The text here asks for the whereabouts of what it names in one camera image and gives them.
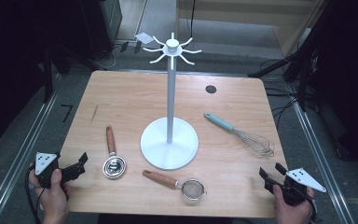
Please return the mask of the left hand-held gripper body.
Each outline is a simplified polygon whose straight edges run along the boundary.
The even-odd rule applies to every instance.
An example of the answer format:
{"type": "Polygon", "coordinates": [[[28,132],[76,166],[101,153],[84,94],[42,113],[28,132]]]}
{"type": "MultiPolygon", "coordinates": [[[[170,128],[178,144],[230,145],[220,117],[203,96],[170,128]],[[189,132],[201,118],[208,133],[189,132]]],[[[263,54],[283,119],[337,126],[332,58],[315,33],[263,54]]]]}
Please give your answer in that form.
{"type": "Polygon", "coordinates": [[[60,153],[37,152],[35,155],[34,174],[42,188],[51,188],[51,176],[56,169],[60,169],[58,159],[60,153]]]}

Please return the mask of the mesh strainer with wooden handle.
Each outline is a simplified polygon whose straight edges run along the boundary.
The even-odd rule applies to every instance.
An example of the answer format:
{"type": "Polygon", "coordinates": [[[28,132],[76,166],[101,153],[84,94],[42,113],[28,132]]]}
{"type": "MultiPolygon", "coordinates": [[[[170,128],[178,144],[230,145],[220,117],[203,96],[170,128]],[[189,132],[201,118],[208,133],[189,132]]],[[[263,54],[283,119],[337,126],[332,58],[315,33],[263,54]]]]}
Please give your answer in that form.
{"type": "Polygon", "coordinates": [[[198,179],[188,179],[184,182],[180,182],[179,180],[167,175],[152,171],[143,170],[142,174],[143,176],[161,185],[165,185],[173,189],[180,189],[182,195],[190,201],[198,201],[206,194],[205,187],[198,179]]]}

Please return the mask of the aluminium floor rail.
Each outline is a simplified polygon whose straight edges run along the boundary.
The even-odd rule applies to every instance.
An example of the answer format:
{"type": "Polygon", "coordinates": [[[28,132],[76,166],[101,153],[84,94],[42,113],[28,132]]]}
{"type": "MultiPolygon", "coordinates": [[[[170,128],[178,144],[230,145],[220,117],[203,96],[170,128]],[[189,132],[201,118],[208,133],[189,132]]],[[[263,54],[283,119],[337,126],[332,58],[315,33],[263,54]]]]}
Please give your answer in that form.
{"type": "Polygon", "coordinates": [[[334,205],[340,223],[355,224],[350,208],[347,205],[346,199],[342,194],[342,191],[324,155],[323,149],[316,136],[316,133],[310,123],[308,114],[302,110],[299,103],[295,103],[294,109],[296,111],[296,116],[300,122],[303,132],[310,145],[310,150],[316,161],[319,172],[324,181],[324,185],[326,187],[330,200],[334,205]]]}
{"type": "Polygon", "coordinates": [[[54,105],[57,92],[43,103],[38,92],[12,121],[0,138],[0,214],[4,209],[54,105]]]}

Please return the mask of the black cabinet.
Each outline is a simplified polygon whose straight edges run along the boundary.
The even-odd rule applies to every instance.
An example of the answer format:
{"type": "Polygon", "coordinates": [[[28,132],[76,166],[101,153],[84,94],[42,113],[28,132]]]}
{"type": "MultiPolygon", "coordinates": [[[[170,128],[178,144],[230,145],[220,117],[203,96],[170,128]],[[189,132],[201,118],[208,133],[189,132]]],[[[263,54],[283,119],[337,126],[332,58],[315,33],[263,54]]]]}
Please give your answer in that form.
{"type": "Polygon", "coordinates": [[[80,0],[89,44],[88,55],[99,60],[113,49],[122,22],[119,0],[80,0]]]}

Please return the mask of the person's left hand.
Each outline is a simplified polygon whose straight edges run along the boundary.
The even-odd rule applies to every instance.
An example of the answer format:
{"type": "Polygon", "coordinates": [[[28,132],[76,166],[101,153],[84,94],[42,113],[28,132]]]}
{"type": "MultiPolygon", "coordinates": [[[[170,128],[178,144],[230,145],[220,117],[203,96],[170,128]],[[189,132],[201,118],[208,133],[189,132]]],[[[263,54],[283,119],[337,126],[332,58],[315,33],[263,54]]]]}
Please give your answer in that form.
{"type": "Polygon", "coordinates": [[[64,224],[69,214],[69,205],[61,181],[62,172],[60,169],[55,169],[50,179],[51,187],[43,189],[40,187],[34,169],[29,173],[29,183],[34,186],[33,192],[39,198],[44,210],[42,224],[64,224]]]}

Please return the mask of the person's right hand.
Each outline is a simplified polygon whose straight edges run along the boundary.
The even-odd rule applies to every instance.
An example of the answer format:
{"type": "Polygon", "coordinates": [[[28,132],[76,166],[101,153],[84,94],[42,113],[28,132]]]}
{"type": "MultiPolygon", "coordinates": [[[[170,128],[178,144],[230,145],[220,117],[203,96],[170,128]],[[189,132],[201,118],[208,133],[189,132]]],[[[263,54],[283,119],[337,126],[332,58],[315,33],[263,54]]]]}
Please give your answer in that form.
{"type": "Polygon", "coordinates": [[[282,189],[278,185],[273,186],[275,197],[275,219],[277,224],[306,224],[312,207],[309,202],[303,202],[297,206],[287,204],[282,195],[282,189]]]}

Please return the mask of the black metal stand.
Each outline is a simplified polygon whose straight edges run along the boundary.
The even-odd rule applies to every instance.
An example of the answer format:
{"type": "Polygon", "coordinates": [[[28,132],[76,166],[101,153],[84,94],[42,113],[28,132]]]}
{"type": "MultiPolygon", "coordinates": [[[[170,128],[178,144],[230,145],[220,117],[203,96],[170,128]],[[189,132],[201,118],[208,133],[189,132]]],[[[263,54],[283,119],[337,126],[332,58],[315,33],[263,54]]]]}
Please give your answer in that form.
{"type": "Polygon", "coordinates": [[[295,58],[296,58],[296,53],[293,53],[287,57],[277,60],[275,63],[273,63],[267,67],[260,65],[259,70],[257,72],[248,74],[248,77],[261,78],[262,76],[267,75],[267,74],[277,70],[278,68],[283,67],[284,65],[286,65],[288,63],[291,63],[295,58]]]}

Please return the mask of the white utensil stand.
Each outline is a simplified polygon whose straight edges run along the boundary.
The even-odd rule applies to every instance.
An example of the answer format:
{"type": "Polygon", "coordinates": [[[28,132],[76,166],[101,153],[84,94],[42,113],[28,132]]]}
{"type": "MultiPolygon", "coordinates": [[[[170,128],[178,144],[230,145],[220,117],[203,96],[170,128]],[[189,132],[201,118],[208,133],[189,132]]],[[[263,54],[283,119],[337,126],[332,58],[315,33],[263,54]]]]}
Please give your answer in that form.
{"type": "Polygon", "coordinates": [[[175,81],[177,58],[185,63],[194,65],[183,53],[197,54],[200,50],[188,50],[186,46],[193,40],[190,37],[180,43],[175,33],[165,42],[153,39],[161,45],[160,49],[147,49],[149,52],[161,52],[161,55],[151,63],[158,63],[164,57],[167,61],[167,114],[164,118],[149,123],[140,139],[140,147],[144,158],[154,167],[164,170],[178,170],[193,161],[199,149],[199,138],[193,126],[174,116],[175,108],[175,81]]]}

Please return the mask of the whisk with teal handle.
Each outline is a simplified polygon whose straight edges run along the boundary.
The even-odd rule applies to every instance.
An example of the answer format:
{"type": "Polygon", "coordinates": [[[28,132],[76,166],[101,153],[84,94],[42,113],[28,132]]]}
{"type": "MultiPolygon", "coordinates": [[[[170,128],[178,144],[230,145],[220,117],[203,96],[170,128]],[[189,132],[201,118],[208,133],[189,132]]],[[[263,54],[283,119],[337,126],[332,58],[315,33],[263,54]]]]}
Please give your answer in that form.
{"type": "Polygon", "coordinates": [[[247,133],[245,131],[238,130],[230,123],[224,121],[223,119],[220,119],[219,117],[211,113],[205,113],[204,117],[207,120],[214,123],[215,125],[227,130],[230,133],[235,134],[256,155],[258,156],[274,155],[274,146],[266,137],[255,133],[247,133]]]}

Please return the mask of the metal ladle with wooden handle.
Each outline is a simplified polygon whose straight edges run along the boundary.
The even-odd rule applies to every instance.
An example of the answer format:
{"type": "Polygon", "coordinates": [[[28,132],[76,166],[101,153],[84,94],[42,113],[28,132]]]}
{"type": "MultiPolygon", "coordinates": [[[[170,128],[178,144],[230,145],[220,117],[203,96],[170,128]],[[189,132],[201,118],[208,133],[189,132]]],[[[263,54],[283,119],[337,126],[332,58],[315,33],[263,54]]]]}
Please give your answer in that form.
{"type": "Polygon", "coordinates": [[[126,171],[127,164],[117,155],[115,136],[111,126],[106,127],[106,141],[109,158],[103,164],[103,174],[110,179],[118,179],[126,171]]]}

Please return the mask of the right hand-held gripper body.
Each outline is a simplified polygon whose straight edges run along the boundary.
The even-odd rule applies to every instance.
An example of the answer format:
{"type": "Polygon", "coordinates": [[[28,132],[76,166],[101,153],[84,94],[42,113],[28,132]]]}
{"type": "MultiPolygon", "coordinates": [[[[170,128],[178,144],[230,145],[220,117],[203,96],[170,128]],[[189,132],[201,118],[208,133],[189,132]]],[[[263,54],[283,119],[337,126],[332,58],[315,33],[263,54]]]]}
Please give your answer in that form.
{"type": "Polygon", "coordinates": [[[303,168],[288,171],[284,175],[283,184],[276,184],[282,189],[285,202],[289,205],[299,205],[311,198],[309,189],[326,192],[326,188],[320,184],[303,168]]]}

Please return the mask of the white paper sheet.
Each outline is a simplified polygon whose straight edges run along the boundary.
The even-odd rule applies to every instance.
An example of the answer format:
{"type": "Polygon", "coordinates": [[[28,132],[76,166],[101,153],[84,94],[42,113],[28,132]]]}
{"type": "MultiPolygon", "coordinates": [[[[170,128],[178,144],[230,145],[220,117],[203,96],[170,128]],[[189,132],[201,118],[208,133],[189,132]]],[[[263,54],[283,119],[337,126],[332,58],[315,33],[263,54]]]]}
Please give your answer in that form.
{"type": "Polygon", "coordinates": [[[137,34],[135,35],[135,38],[143,44],[149,44],[153,41],[153,37],[146,33],[137,34]]]}

